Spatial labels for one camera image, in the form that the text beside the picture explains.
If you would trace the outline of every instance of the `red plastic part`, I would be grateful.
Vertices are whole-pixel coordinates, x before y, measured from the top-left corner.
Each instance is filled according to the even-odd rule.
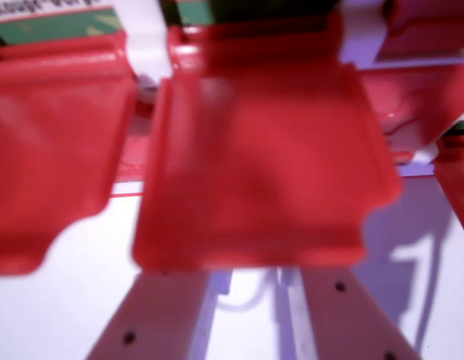
[[[464,227],[464,136],[445,136],[438,145],[434,173]]]
[[[464,113],[464,64],[368,70],[360,77],[395,154],[435,142]]]
[[[387,1],[389,33],[379,57],[438,53],[460,55],[464,49],[464,0]]]
[[[234,29],[170,30],[176,70],[159,89],[134,258],[146,270],[358,260],[363,219],[400,182],[357,72],[336,60],[336,28]]]
[[[109,198],[134,109],[122,34],[0,49],[0,274]]]

